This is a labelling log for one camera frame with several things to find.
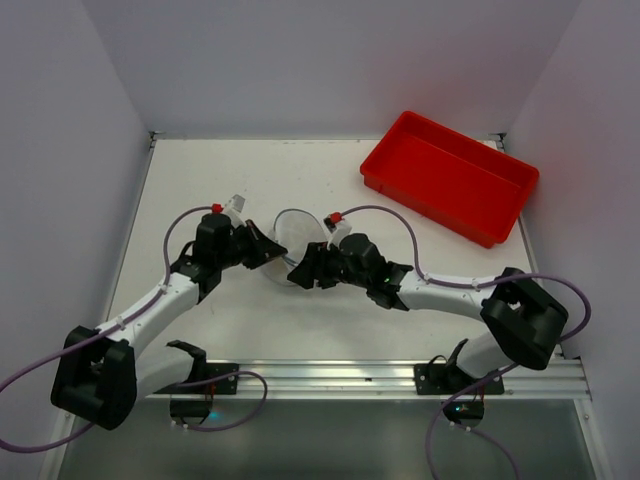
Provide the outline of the white mesh laundry bag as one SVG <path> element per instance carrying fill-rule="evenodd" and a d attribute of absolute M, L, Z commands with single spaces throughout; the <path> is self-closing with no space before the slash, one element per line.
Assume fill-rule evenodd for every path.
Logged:
<path fill-rule="evenodd" d="M 280 211 L 267 236 L 287 250 L 284 256 L 261 268 L 269 280 L 281 286 L 293 286 L 287 276 L 302 261 L 308 244 L 326 240 L 318 219 L 310 212 L 296 208 Z"/>

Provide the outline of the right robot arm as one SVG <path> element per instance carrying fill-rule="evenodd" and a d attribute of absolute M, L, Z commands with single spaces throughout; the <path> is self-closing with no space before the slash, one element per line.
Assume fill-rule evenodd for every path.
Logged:
<path fill-rule="evenodd" d="M 309 244 L 287 278 L 304 289 L 361 287 L 385 309 L 439 311 L 482 322 L 487 333 L 462 340 L 447 361 L 449 375 L 460 384 L 512 364 L 546 369 L 568 320 L 565 307 L 518 269 L 479 282 L 424 280 L 413 267 L 386 259 L 361 233 L 339 245 Z"/>

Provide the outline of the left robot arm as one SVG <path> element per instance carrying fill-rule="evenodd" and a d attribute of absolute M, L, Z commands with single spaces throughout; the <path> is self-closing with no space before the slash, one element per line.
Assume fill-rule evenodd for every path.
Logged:
<path fill-rule="evenodd" d="M 199 305 L 221 282 L 224 270 L 262 267 L 287 254 L 251 220 L 208 213 L 155 290 L 94 329 L 78 326 L 65 339 L 51 403 L 106 430 L 120 426 L 136 402 L 166 387 L 201 388 L 207 372 L 203 349 L 167 343 L 157 362 L 139 360 L 176 319 Z"/>

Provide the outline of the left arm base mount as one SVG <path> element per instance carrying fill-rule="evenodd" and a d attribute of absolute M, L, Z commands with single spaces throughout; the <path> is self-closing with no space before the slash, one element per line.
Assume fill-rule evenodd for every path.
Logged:
<path fill-rule="evenodd" d="M 216 393 L 234 395 L 237 390 L 238 377 L 236 363 L 207 363 L 202 373 L 190 378 L 189 382 L 205 380 L 228 374 L 229 377 L 218 382 L 196 387 L 181 387 L 168 389 L 172 393 L 169 402 L 170 418 L 180 425 L 202 425 L 211 418 L 213 400 Z"/>

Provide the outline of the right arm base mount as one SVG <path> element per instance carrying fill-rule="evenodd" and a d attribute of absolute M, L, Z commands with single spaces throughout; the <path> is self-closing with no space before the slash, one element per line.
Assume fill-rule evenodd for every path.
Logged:
<path fill-rule="evenodd" d="M 415 364 L 413 380 L 418 395 L 438 395 L 447 398 L 475 382 L 444 355 L 437 355 L 426 363 Z M 455 425 L 477 427 L 485 415 L 486 398 L 504 393 L 503 380 L 501 378 L 491 380 L 488 384 L 472 391 L 469 399 L 454 400 L 444 408 L 444 416 Z"/>

